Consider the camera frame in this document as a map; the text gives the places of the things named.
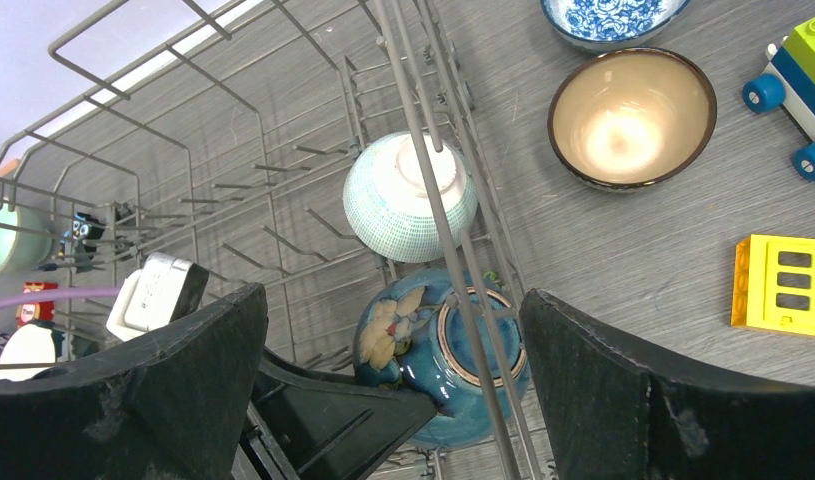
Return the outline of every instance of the light blue striped bowl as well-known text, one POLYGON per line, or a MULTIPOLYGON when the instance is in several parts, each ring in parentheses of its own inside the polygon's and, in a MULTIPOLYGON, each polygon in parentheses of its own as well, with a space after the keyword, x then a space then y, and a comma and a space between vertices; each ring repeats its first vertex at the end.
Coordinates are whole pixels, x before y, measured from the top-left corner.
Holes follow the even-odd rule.
MULTIPOLYGON (((472 225, 478 209, 475 184, 460 152, 445 142, 435 152, 428 134, 425 144, 459 246, 460 230, 472 225)), ((443 256, 409 132, 387 135, 363 151, 345 181, 342 201, 354 233, 375 253, 405 263, 443 256)))

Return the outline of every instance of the toy wheel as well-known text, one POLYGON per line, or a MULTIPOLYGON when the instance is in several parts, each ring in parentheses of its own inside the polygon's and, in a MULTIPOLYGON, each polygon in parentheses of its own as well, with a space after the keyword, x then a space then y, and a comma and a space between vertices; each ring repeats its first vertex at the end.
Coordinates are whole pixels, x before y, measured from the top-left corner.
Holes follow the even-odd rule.
POLYGON ((815 142, 793 155, 793 167, 805 180, 815 182, 815 142))
POLYGON ((780 107, 785 95, 784 84, 771 73, 764 73, 743 86, 743 102, 755 113, 780 107))

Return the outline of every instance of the green bowl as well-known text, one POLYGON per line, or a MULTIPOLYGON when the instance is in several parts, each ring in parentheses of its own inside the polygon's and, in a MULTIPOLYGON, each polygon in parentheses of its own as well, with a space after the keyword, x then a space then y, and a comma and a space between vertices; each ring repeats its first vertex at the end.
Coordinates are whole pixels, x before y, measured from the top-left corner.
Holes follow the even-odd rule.
POLYGON ((10 212, 4 205, 0 208, 0 223, 45 233, 37 235, 0 228, 0 274, 29 270, 51 253, 54 241, 39 217, 30 210, 16 207, 10 212))

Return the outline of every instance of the bowl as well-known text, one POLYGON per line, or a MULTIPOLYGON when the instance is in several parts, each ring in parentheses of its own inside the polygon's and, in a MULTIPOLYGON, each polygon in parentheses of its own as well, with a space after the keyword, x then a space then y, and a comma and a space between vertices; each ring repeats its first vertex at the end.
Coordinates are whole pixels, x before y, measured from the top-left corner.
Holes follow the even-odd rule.
POLYGON ((660 33, 690 0, 540 0, 566 40, 595 52, 636 47, 660 33))
POLYGON ((6 205, 0 205, 0 223, 40 232, 40 235, 36 235, 26 231, 17 232, 0 228, 0 274, 29 270, 39 265, 51 253, 54 241, 48 235, 42 221, 32 211, 15 207, 15 210, 10 212, 6 205))
MULTIPOLYGON (((446 142, 442 152, 436 152, 430 135, 424 140, 459 246, 460 230, 472 225, 478 209, 474 181, 460 152, 446 142)), ((352 230, 372 251, 405 263, 442 258, 442 242, 408 132, 387 135, 360 154, 345 180, 342 200, 352 230)))
POLYGON ((602 54, 560 85, 548 136, 560 162, 591 186, 634 191, 687 168, 716 125, 713 86, 677 53, 602 54))
MULTIPOLYGON (((473 279, 464 272, 473 303, 473 279)), ((503 292, 487 279, 483 283, 493 310, 512 308, 503 292)), ((353 364, 357 383, 370 387, 420 392, 433 398, 437 415, 409 440, 422 449, 464 448, 492 433, 481 381, 466 335, 460 308, 446 299, 454 294, 447 270, 426 268, 389 284, 366 307, 354 336, 353 364)), ((496 319, 507 366, 521 399, 530 380, 527 354, 516 319, 496 319)), ((478 330, 502 412, 510 402, 493 353, 486 324, 478 330)))

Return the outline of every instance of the blue floral bowl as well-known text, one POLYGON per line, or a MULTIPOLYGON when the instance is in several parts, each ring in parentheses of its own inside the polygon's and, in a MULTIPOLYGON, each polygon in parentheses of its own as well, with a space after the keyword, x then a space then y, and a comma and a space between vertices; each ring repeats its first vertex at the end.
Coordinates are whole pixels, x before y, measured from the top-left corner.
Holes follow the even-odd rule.
MULTIPOLYGON (((482 281, 493 309, 510 308, 497 286, 482 281)), ((466 284, 470 293, 474 292, 468 274, 466 284)), ((448 271, 415 272, 390 284, 372 300, 354 337, 354 373, 359 384, 417 391, 436 403, 437 416, 410 440, 419 448, 467 447, 492 433, 463 318, 459 309, 450 308, 445 301, 453 293, 448 271)), ((475 295, 471 298, 478 303, 475 295)), ((484 322, 479 321, 478 327, 506 417, 510 404, 489 333, 484 322)), ((516 320, 498 320, 498 328, 521 398, 530 380, 530 368, 516 320)))
POLYGON ((642 45, 690 0, 540 0, 548 21, 573 45, 606 52, 642 45))

